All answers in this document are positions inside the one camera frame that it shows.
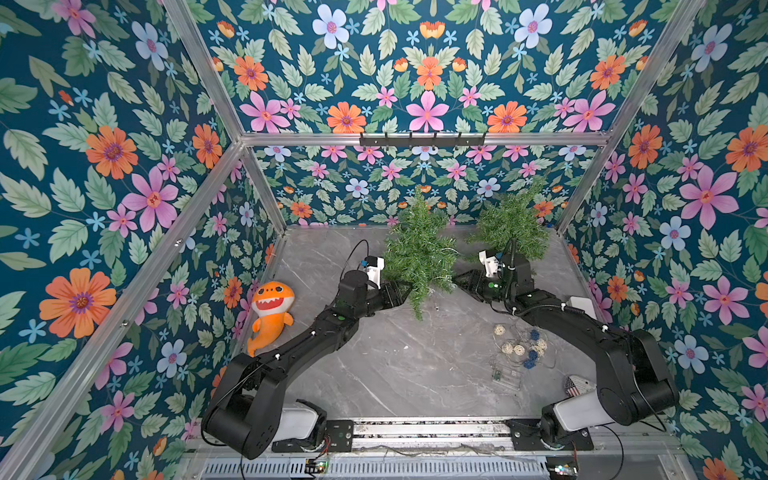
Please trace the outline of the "green christmas tree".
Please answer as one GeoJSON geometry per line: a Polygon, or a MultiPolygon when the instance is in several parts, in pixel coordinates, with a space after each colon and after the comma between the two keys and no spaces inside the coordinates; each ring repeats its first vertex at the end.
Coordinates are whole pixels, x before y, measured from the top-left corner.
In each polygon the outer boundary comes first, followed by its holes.
{"type": "Polygon", "coordinates": [[[384,278],[411,285],[408,302],[418,321],[424,319],[425,303],[434,291],[453,288],[458,251],[456,240],[443,234],[447,225],[448,217],[433,211],[416,191],[386,239],[384,278]]]}
{"type": "Polygon", "coordinates": [[[528,260],[543,259],[550,234],[538,222],[533,208],[533,200],[543,186],[544,183],[537,180],[527,189],[505,194],[498,203],[484,209],[468,241],[503,250],[509,240],[514,240],[517,252],[528,260]]]}

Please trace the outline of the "rattan ball string light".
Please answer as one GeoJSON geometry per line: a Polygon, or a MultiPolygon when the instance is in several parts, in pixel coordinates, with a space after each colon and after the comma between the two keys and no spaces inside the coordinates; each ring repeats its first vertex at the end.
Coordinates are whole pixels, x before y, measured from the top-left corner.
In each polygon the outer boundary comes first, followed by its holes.
{"type": "Polygon", "coordinates": [[[492,327],[495,359],[512,369],[532,370],[540,365],[549,350],[545,334],[533,327],[497,323],[492,327]]]}

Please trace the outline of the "clear battery box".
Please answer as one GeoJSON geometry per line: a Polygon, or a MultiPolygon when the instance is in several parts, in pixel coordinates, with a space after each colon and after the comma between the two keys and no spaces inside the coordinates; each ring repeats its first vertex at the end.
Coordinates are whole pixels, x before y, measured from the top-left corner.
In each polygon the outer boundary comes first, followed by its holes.
{"type": "Polygon", "coordinates": [[[505,391],[517,391],[522,384],[522,374],[515,365],[499,363],[493,361],[490,363],[492,383],[505,391]]]}

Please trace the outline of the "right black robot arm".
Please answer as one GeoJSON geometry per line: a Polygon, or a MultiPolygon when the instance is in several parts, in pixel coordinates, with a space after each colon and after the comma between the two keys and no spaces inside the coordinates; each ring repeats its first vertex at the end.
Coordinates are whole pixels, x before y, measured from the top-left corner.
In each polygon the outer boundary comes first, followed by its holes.
{"type": "Polygon", "coordinates": [[[680,395],[654,336],[602,323],[585,310],[535,286],[522,255],[479,254],[483,267],[453,277],[454,284],[489,306],[553,333],[595,365],[595,389],[542,409],[538,437],[559,447],[591,427],[629,426],[678,405],[680,395]]]}

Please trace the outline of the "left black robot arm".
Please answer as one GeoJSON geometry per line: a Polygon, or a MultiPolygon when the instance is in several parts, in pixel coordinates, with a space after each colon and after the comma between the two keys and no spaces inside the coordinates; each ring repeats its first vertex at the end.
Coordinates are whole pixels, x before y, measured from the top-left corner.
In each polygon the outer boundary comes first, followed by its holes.
{"type": "Polygon", "coordinates": [[[403,305],[413,284],[379,284],[361,270],[346,272],[333,301],[301,334],[266,353],[237,355],[203,415],[201,434],[253,460],[275,443],[314,449],[326,431],[327,413],[299,399],[285,402],[291,383],[314,363],[341,349],[358,331],[359,321],[403,305]]]}

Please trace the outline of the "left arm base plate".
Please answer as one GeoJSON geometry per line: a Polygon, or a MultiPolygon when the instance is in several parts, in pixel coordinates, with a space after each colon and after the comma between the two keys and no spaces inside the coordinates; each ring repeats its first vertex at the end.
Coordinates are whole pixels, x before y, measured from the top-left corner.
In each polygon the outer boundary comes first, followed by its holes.
{"type": "Polygon", "coordinates": [[[351,452],[355,433],[352,420],[318,421],[313,426],[283,426],[271,444],[273,453],[351,452]]]}

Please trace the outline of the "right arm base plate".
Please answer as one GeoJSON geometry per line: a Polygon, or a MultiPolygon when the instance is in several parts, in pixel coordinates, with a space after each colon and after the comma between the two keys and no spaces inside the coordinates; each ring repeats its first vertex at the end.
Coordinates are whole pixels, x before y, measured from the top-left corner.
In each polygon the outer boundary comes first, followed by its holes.
{"type": "Polygon", "coordinates": [[[554,419],[507,419],[516,451],[592,451],[594,443],[587,429],[566,431],[554,419]]]}

